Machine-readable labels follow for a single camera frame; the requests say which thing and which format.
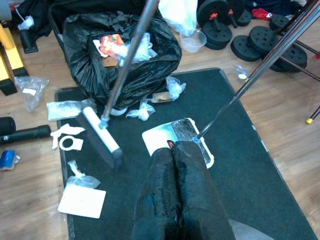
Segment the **blue object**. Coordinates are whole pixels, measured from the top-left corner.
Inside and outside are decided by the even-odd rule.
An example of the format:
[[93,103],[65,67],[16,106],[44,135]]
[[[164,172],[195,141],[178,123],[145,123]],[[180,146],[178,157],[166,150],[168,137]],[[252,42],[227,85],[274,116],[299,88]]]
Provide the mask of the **blue object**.
[[14,150],[4,151],[0,159],[0,171],[14,169],[15,163],[16,163],[16,151]]

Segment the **yellow tip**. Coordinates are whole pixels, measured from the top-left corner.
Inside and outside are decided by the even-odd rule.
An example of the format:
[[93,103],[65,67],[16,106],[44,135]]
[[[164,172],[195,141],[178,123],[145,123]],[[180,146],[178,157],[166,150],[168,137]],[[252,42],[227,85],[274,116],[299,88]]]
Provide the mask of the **yellow tip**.
[[308,118],[305,122],[306,124],[312,124],[314,120],[312,118]]

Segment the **plastic cup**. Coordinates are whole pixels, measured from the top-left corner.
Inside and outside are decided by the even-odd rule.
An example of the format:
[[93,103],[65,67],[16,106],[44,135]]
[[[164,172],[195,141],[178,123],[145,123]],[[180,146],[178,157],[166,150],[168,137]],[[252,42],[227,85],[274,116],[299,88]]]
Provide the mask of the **plastic cup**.
[[207,37],[202,31],[195,29],[190,36],[180,33],[180,42],[184,50],[189,53],[196,53],[207,43]]

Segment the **white card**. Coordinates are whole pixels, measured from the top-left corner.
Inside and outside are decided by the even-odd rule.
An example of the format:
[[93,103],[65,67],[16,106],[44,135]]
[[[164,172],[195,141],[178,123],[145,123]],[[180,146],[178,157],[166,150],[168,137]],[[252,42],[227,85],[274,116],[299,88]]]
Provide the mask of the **white card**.
[[105,196],[106,191],[72,184],[64,189],[58,211],[99,219]]
[[32,96],[36,95],[36,93],[37,93],[36,90],[30,89],[30,88],[24,88],[24,89],[22,90],[22,92],[23,92],[24,94],[31,94]]

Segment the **white paper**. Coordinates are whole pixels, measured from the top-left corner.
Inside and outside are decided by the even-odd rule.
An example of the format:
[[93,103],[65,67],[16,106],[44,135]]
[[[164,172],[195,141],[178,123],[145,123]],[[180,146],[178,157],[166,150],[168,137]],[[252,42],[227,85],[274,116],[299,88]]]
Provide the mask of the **white paper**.
[[36,90],[34,90],[34,89],[30,89],[30,88],[24,88],[23,90],[22,90],[22,92],[24,93],[24,94],[31,94],[32,96],[34,96],[34,95],[36,95]]
[[99,219],[105,201],[106,191],[67,185],[63,191],[58,211],[82,217]]

